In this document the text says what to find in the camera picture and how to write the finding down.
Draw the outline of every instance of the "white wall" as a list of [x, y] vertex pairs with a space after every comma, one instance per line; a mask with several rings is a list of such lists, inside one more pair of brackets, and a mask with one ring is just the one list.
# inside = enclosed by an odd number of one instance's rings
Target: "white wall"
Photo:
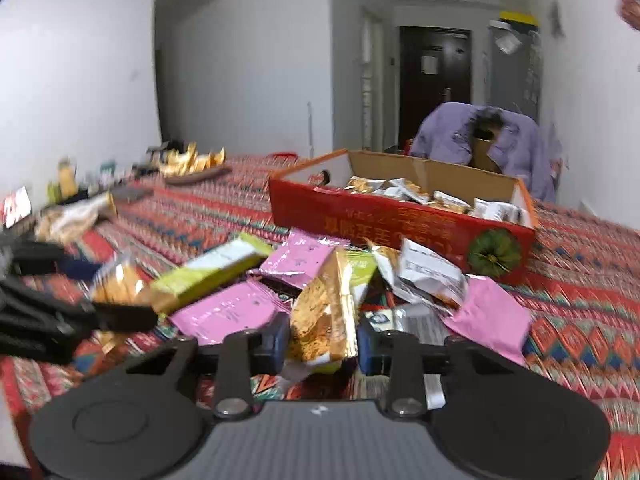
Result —
[[603, 218], [640, 228], [640, 32], [617, 0], [558, 0], [566, 37], [554, 39], [553, 0], [534, 0], [542, 22], [543, 129], [553, 122], [568, 157], [559, 203], [584, 200]]
[[390, 58], [394, 30], [389, 0], [331, 0], [334, 91], [334, 146], [362, 148], [362, 23], [366, 10], [382, 20], [385, 35], [383, 147], [396, 143], [395, 81]]
[[182, 136], [200, 150], [331, 151], [329, 0], [213, 0], [174, 28], [166, 53]]
[[471, 101], [478, 105], [486, 102], [484, 53], [488, 47], [487, 27], [489, 21], [497, 20], [499, 16], [498, 7], [480, 7], [454, 2], [394, 6], [396, 27], [444, 27], [471, 31], [473, 49]]
[[121, 166], [159, 140], [153, 0], [0, 1], [0, 193], [46, 183], [68, 155], [78, 173]]

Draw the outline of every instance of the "doorway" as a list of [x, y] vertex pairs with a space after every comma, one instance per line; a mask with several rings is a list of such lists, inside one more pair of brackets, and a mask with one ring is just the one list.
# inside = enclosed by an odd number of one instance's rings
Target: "doorway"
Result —
[[362, 19], [362, 149], [382, 151], [384, 138], [384, 30], [364, 11]]
[[471, 102], [471, 31], [400, 28], [398, 147], [418, 133], [425, 117], [443, 102]]

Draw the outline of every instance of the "gray gripper base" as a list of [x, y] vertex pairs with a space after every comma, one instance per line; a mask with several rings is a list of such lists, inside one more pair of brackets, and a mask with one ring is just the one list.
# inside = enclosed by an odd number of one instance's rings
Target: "gray gripper base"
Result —
[[166, 480], [468, 480], [415, 422], [372, 401], [269, 401], [259, 415], [216, 426]]

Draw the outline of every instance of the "yellow bottle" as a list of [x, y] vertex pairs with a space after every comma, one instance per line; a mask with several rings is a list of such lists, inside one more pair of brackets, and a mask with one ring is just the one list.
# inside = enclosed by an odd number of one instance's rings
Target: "yellow bottle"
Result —
[[63, 158], [58, 163], [58, 180], [60, 181], [60, 194], [63, 200], [78, 192], [76, 167], [71, 164], [68, 158]]

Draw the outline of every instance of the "dark brown door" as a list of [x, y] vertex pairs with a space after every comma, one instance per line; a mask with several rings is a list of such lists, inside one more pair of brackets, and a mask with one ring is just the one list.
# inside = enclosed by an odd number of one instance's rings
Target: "dark brown door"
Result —
[[471, 32], [400, 27], [398, 147], [445, 101], [471, 102]]

